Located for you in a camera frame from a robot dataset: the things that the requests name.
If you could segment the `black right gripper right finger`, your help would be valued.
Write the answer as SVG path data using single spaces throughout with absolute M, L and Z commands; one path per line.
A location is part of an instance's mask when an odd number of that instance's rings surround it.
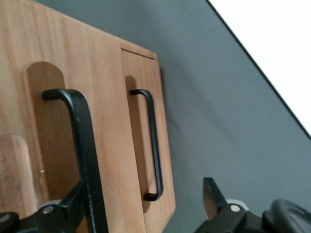
M 239 204 L 228 203 L 213 178 L 203 178 L 203 205 L 208 220 L 197 233 L 262 233 L 260 217 Z

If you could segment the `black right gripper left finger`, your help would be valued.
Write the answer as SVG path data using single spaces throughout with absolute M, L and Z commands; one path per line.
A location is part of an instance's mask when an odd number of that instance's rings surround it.
M 2 233 L 75 233 L 84 218 L 82 186 L 77 183 L 59 202 L 51 202 L 32 215 L 20 218 L 18 213 L 0 214 Z

